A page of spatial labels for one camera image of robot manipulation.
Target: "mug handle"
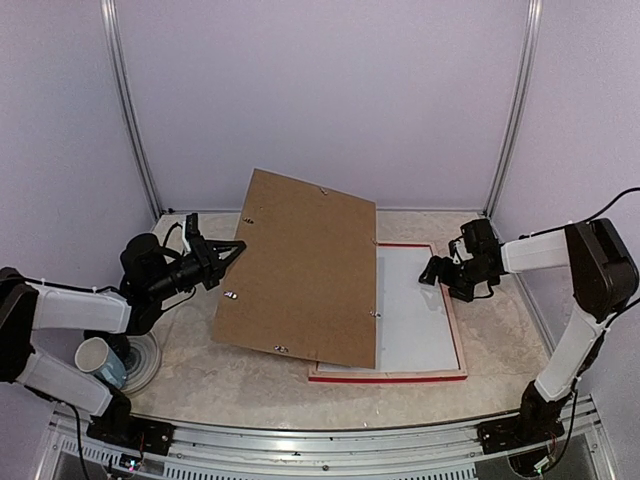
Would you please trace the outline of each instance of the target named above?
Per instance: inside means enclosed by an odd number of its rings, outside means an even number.
[[[102,378],[103,378],[105,381],[109,382],[111,385],[113,385],[113,386],[114,386],[114,387],[116,387],[116,388],[120,388],[120,387],[118,386],[120,382],[119,382],[119,381],[118,381],[118,379],[117,379],[117,378],[116,378],[116,377],[111,373],[110,369],[109,369],[108,367],[106,367],[106,365],[105,365],[105,367],[103,367],[103,368],[100,370],[100,372],[99,372],[99,373],[100,373],[100,375],[102,376]]]

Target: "black cable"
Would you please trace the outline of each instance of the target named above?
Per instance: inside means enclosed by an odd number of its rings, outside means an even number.
[[[180,228],[182,229],[182,224],[179,222],[174,223],[173,225],[171,225],[171,227],[169,227],[169,231],[167,232],[167,234],[164,236],[164,241],[162,242],[162,246],[166,247],[167,246],[167,242],[169,242],[169,237],[171,236],[171,234],[173,233],[173,231],[176,228]]]
[[[107,285],[106,287],[97,288],[94,290],[93,288],[76,287],[74,285],[66,285],[64,283],[47,282],[46,280],[43,281],[36,278],[23,277],[22,275],[0,279],[0,284],[6,283],[6,282],[29,282],[29,283],[34,283],[36,285],[44,285],[45,287],[64,288],[66,290],[71,290],[74,292],[82,292],[82,293],[103,293],[103,292],[110,291],[110,292],[115,292],[117,294],[122,295],[120,293],[120,290],[112,285]]]
[[[600,210],[598,210],[593,215],[585,218],[584,220],[581,220],[581,222],[590,222],[591,220],[595,220],[600,215],[602,215],[604,212],[606,212],[611,207],[613,207],[613,205],[615,203],[617,203],[618,200],[620,200],[622,197],[624,197],[625,195],[628,195],[630,193],[634,193],[634,192],[640,192],[640,187],[631,187],[631,188],[627,188],[626,190],[623,190],[618,195],[616,195],[613,198],[613,200],[611,200],[609,203],[607,203],[604,207],[602,207]],[[535,233],[532,233],[530,235],[520,235],[520,239],[530,238],[530,237],[537,237],[538,235],[544,235],[545,233],[557,232],[558,230],[562,230],[564,227],[566,227],[566,225],[562,225],[562,226],[559,226],[559,227],[548,228],[546,230],[540,230],[539,232],[535,232]]]
[[[609,319],[609,321],[607,322],[607,324],[605,325],[606,328],[609,328],[611,326],[611,324],[613,323],[613,321],[618,318],[620,315],[622,315],[625,312],[628,312],[629,310],[631,310],[633,307],[635,307],[636,305],[638,305],[640,303],[640,298],[636,298],[633,302],[627,304],[626,307],[624,307],[622,310],[620,310],[618,313],[616,313],[613,317],[611,317]]]
[[[195,294],[196,294],[196,289],[195,289],[195,287],[193,287],[193,289],[191,290],[191,295],[189,295],[187,298],[184,298],[184,299],[180,300],[177,303],[174,303],[169,308],[165,308],[164,310],[161,310],[161,312],[162,313],[167,313],[169,310],[172,310],[172,309],[176,308],[178,305],[182,305],[184,302],[186,302],[188,300],[191,300]]]
[[[567,448],[569,447],[569,440],[571,440],[571,434],[573,433],[573,424],[576,419],[576,406],[578,405],[578,389],[576,388],[577,383],[578,383],[577,380],[574,380],[573,386],[571,387],[571,391],[573,392],[573,407],[571,408],[571,422],[569,423],[569,432],[567,433],[567,440],[564,442],[564,446],[562,447],[562,452],[560,452],[560,455],[558,455],[558,458],[553,462],[553,464],[549,468],[542,471],[544,475],[546,475],[548,472],[556,468],[556,466],[560,463],[560,460],[562,460],[562,457],[564,457],[564,454],[567,452]]]
[[[494,294],[495,292],[493,291],[493,288],[491,288],[491,285],[489,285],[488,283],[487,283],[487,288],[489,289],[489,293],[488,293],[487,295],[481,295],[481,296],[479,296],[479,297],[473,297],[473,299],[474,299],[474,300],[482,300],[482,299],[485,299],[485,298],[491,298],[491,297],[493,297],[493,294]]]
[[[89,477],[89,472],[87,471],[87,464],[84,462],[84,454],[82,453],[82,427],[80,425],[80,414],[78,413],[78,409],[74,405],[69,405],[71,410],[76,416],[76,434],[78,436],[78,456],[80,457],[80,465],[82,466],[82,473],[84,474],[85,480],[91,480]]]

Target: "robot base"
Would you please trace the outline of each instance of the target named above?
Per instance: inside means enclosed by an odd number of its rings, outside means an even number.
[[[548,425],[548,428],[545,430],[535,431],[526,441],[523,441],[519,439],[515,433],[519,422],[520,416],[516,415],[481,423],[478,426],[478,438],[480,439],[483,453],[489,455],[491,453],[504,452],[506,450],[546,442],[547,440],[551,440],[552,434],[557,438],[564,435],[562,423],[555,422]]]
[[[135,451],[143,449],[145,453],[167,456],[173,441],[175,430],[173,425],[157,420],[131,417],[130,428],[131,431],[136,432],[134,436],[114,435],[102,430],[97,423],[91,423],[87,429],[87,436],[119,447]]]

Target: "table surface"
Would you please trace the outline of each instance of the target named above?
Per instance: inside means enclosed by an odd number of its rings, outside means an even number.
[[[205,238],[232,239],[239,214],[201,214]],[[161,238],[179,215],[162,217]],[[471,213],[378,212],[378,241],[433,242],[441,255]],[[180,235],[169,246],[180,249]],[[211,425],[362,429],[419,425],[517,408],[547,355],[513,279],[491,299],[453,301],[469,377],[444,384],[341,385],[307,381],[309,362],[211,340],[220,288],[198,288],[154,327],[163,350],[134,413]]]

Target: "white wall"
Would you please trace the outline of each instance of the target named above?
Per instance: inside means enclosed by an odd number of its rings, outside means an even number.
[[[640,185],[640,4],[545,2],[531,88],[495,220],[506,239],[579,220]],[[640,262],[640,194],[607,214]],[[526,281],[556,339],[571,301],[568,269]],[[640,452],[640,307],[614,324],[583,385],[622,478]]]
[[[483,208],[528,2],[118,2],[165,207],[239,209],[254,167],[399,208]]]
[[[118,107],[100,4],[0,2],[0,266],[118,282],[118,255],[152,220]],[[69,356],[78,334],[41,341]],[[0,384],[0,476],[29,475],[51,404]]]

